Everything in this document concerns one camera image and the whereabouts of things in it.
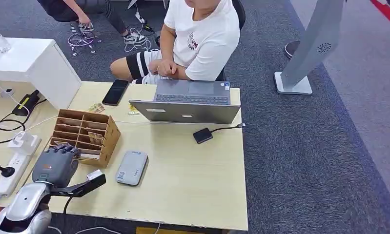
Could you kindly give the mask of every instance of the white t-shirt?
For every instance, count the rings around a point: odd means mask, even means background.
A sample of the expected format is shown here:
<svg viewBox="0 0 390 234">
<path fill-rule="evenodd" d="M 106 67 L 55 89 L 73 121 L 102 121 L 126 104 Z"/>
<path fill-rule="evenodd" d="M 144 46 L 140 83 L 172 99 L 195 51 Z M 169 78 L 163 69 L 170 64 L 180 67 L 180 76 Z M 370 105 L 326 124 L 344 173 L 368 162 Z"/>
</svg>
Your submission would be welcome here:
<svg viewBox="0 0 390 234">
<path fill-rule="evenodd" d="M 173 59 L 191 80 L 216 80 L 238 45 L 238 15 L 231 0 L 201 21 L 193 21 L 193 11 L 185 0 L 170 0 L 164 23 L 176 31 Z"/>
</svg>

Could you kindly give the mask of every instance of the sneaker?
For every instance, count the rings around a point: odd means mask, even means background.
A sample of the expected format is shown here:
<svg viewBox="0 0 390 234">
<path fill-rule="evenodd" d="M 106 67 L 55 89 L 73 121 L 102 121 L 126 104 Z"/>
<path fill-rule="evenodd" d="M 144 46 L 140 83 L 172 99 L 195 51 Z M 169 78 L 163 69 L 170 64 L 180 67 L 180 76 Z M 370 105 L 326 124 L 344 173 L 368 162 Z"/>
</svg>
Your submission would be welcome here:
<svg viewBox="0 0 390 234">
<path fill-rule="evenodd" d="M 80 29 L 80 32 L 82 32 L 82 33 L 88 33 L 88 32 L 94 31 L 94 26 L 91 22 L 87 23 L 87 24 L 79 23 L 79 29 Z"/>
<path fill-rule="evenodd" d="M 129 33 L 127 36 L 124 36 L 124 43 L 126 45 L 132 44 L 143 44 L 147 41 L 147 37 L 144 35 L 139 35 L 137 33 Z"/>
</svg>

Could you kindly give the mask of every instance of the t-shirt print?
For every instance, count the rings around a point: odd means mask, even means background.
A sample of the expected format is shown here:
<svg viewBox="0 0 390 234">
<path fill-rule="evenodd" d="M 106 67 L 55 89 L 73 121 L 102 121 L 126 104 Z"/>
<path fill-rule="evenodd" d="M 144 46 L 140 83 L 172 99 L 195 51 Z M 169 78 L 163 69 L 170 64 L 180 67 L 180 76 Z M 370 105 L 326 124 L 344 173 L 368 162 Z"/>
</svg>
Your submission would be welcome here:
<svg viewBox="0 0 390 234">
<path fill-rule="evenodd" d="M 193 32 L 189 34 L 189 37 L 187 38 L 187 45 L 189 49 L 196 50 L 198 48 L 198 43 L 196 43 L 195 39 L 193 38 Z"/>
</svg>

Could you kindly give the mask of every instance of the black smartphone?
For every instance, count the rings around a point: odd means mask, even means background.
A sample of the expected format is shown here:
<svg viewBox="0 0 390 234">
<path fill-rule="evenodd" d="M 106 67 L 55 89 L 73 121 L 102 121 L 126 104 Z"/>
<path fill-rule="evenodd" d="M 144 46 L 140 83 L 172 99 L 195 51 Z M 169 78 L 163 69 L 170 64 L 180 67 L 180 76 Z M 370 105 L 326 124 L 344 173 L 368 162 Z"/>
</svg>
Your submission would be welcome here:
<svg viewBox="0 0 390 234">
<path fill-rule="evenodd" d="M 103 99 L 104 105 L 117 106 L 122 99 L 124 92 L 129 85 L 129 81 L 117 79 L 113 82 L 110 89 Z"/>
</svg>

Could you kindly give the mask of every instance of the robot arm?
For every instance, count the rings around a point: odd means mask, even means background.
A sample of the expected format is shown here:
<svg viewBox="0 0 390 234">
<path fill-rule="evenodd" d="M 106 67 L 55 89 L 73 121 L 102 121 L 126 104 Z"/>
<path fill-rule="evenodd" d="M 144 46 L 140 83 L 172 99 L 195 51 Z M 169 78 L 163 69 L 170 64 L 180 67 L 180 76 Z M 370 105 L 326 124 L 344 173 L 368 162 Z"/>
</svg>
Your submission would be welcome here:
<svg viewBox="0 0 390 234">
<path fill-rule="evenodd" d="M 70 145 L 42 152 L 32 172 L 34 183 L 24 185 L 0 212 L 0 234 L 42 234 L 51 222 L 51 196 L 82 197 L 105 184 L 105 175 L 97 170 L 87 176 L 86 182 L 67 187 L 79 156 Z"/>
</svg>

